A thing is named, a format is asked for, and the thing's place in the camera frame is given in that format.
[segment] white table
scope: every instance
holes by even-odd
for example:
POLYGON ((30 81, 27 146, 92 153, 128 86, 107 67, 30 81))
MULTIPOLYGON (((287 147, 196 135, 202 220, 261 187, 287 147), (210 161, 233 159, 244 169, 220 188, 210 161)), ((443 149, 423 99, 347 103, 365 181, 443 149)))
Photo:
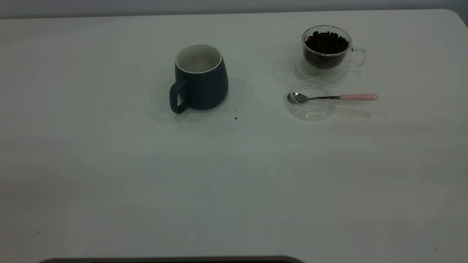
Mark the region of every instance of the white table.
POLYGON ((0 262, 288 255, 468 260, 468 29, 446 10, 0 21, 0 262), (368 59, 305 122, 287 112, 304 30, 368 59), (218 109, 175 115, 173 58, 220 49, 218 109))

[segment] coffee bean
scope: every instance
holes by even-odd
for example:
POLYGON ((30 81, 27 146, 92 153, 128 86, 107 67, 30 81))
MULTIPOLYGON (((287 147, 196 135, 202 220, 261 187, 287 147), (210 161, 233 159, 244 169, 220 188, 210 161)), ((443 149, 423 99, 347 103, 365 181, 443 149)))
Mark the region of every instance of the coffee bean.
POLYGON ((311 50, 319 53, 336 54, 346 50, 349 42, 337 33, 315 31, 312 36, 307 37, 305 44, 311 50))

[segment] wall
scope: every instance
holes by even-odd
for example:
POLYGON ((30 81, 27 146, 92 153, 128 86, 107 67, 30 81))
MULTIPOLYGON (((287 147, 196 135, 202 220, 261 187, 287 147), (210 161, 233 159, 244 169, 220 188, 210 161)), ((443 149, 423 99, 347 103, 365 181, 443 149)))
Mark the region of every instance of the wall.
POLYGON ((445 8, 468 22, 468 0, 0 0, 0 18, 445 8))

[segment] double-walled glass cup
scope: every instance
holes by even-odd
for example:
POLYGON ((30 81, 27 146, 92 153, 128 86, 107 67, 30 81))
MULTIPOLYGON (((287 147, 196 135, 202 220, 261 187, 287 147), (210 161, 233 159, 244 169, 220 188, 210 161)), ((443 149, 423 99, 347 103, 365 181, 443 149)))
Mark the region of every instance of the double-walled glass cup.
POLYGON ((320 25, 307 29, 302 34, 302 57, 297 63, 299 72, 306 79, 320 80, 326 83, 334 82, 341 78, 346 71, 356 69, 366 61, 366 51, 352 47, 351 36, 343 29, 329 25, 320 25), (306 45, 307 38, 314 32, 336 33, 348 41, 348 47, 336 54, 325 54, 314 51, 306 45), (352 53, 360 53, 360 58, 351 63, 352 53))

